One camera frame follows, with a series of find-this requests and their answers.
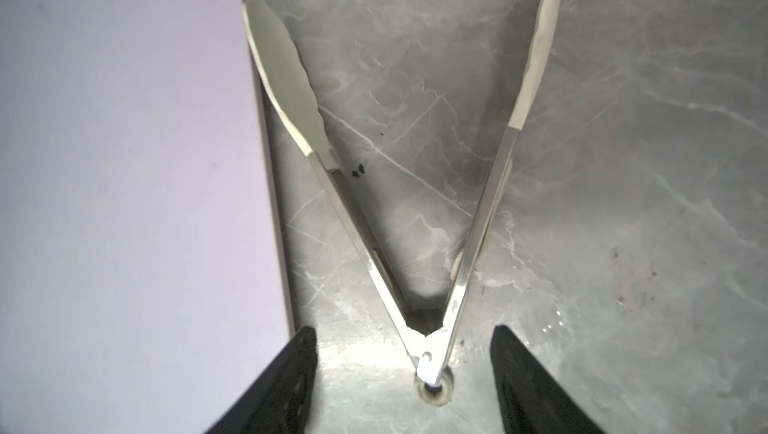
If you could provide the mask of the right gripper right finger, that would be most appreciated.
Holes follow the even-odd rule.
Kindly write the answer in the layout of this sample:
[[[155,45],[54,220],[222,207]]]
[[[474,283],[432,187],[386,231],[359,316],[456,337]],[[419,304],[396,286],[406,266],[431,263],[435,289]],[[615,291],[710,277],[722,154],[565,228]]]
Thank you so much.
[[[495,327],[490,355],[505,433],[602,431],[507,326]]]

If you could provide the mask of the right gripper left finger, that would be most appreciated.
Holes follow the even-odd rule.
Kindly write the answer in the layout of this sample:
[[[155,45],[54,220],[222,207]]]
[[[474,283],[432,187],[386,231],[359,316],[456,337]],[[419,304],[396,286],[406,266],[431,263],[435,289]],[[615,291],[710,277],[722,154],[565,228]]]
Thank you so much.
[[[305,326],[208,431],[303,433],[309,420],[317,367],[316,330]]]

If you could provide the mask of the metal tongs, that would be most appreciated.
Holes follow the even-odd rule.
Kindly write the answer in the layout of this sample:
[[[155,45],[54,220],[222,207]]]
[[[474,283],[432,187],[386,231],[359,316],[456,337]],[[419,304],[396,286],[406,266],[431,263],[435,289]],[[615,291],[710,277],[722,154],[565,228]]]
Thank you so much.
[[[357,203],[329,141],[317,97],[285,24],[265,0],[244,0],[248,44],[268,99],[331,200],[358,257],[415,368],[415,390],[427,404],[453,396],[448,371],[462,309],[512,168],[518,135],[532,109],[551,52],[561,0],[540,0],[520,89],[503,131],[477,210],[452,268],[452,285],[436,327],[423,333],[412,323],[405,294]]]

